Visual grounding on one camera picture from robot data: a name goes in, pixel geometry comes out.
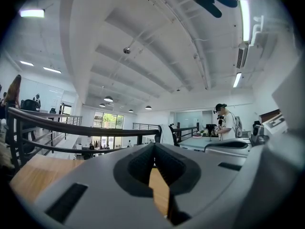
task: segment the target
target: long hair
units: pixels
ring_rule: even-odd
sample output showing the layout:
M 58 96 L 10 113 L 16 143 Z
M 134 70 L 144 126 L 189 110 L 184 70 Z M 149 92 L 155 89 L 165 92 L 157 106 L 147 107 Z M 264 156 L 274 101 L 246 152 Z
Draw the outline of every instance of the long hair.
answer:
M 16 98 L 17 92 L 20 89 L 20 84 L 21 84 L 21 75 L 18 74 L 8 89 L 7 98 L 6 98 L 8 101 L 14 100 Z

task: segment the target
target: desk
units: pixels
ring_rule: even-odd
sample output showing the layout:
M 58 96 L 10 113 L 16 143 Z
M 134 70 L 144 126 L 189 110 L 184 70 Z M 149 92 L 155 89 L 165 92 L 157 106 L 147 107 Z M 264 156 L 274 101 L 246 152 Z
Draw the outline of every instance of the desk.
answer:
M 202 138 L 188 138 L 179 143 L 180 147 L 185 147 L 187 149 L 202 149 L 210 143 L 219 141 L 218 137 L 206 137 L 203 136 Z
M 85 160 L 68 160 L 35 155 L 12 179 L 12 189 L 33 203 L 51 183 L 81 165 Z M 149 187 L 153 189 L 154 202 L 163 215 L 167 215 L 169 187 L 158 169 L 152 169 Z

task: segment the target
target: security camera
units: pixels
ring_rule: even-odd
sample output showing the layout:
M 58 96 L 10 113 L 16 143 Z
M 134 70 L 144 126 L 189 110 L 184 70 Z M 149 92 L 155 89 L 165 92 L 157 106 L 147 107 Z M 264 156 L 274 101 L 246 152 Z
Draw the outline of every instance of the security camera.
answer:
M 123 52 L 124 52 L 125 54 L 130 54 L 130 48 L 124 48 L 124 49 L 123 49 Z

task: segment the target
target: air conditioner vent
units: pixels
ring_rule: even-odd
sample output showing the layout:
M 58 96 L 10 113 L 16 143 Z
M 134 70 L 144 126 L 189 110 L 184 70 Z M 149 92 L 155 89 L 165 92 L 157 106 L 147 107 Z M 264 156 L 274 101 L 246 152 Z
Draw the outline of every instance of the air conditioner vent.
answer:
M 242 49 L 238 49 L 238 58 L 237 58 L 237 65 L 236 65 L 236 67 L 238 69 L 240 69 L 240 66 L 242 64 L 243 53 L 244 53 L 244 51 Z

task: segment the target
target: railing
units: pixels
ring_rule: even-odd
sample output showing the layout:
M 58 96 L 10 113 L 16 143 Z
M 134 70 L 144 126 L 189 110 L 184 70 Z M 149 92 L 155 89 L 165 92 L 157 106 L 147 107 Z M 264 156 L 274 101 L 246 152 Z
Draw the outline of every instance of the railing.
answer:
M 140 123 L 133 123 L 132 124 L 133 130 L 158 130 L 158 125 L 149 125 L 149 124 L 140 124 Z
M 187 130 L 191 130 L 190 133 L 184 134 L 182 135 L 182 131 L 187 131 Z M 177 128 L 177 129 L 173 129 L 173 133 L 176 133 L 176 138 L 178 139 L 178 143 L 181 142 L 181 137 L 183 136 L 187 136 L 187 135 L 191 135 L 193 136 L 193 133 L 196 133 L 198 131 L 198 127 L 194 126 L 194 127 L 187 127 L 187 128 Z
M 88 155 L 93 155 L 96 153 L 110 153 L 121 150 L 121 149 L 79 150 L 79 149 L 53 147 L 51 145 L 48 145 L 49 143 L 46 144 L 37 143 L 38 140 L 41 140 L 47 135 L 51 135 L 53 132 L 61 132 L 64 133 L 65 136 L 66 134 L 84 135 L 84 136 L 137 136 L 138 145 L 142 144 L 142 137 L 144 135 L 155 135 L 159 133 L 158 130 L 101 129 L 95 127 L 80 126 L 81 124 L 80 116 L 63 117 L 63 115 L 60 114 L 45 114 L 45 113 L 32 112 L 32 111 L 23 111 L 15 108 L 9 108 L 9 114 L 10 114 L 9 122 L 7 123 L 9 128 L 7 132 L 9 137 L 12 161 L 15 166 L 16 172 L 20 169 L 18 159 L 20 159 L 21 166 L 25 165 L 27 162 L 24 154 L 24 148 L 27 146 L 35 146 L 50 151 L 58 151 L 58 152 L 74 153 L 74 154 L 88 154 Z M 58 122 L 55 121 L 55 118 L 73 118 L 73 119 L 70 120 L 66 119 L 65 121 Z M 14 130 L 15 119 L 16 119 L 16 132 L 12 131 Z M 33 127 L 23 130 L 22 127 L 24 124 L 32 125 Z M 27 134 L 37 129 L 38 127 L 51 130 L 51 134 L 40 136 L 32 141 L 23 138 L 22 134 Z

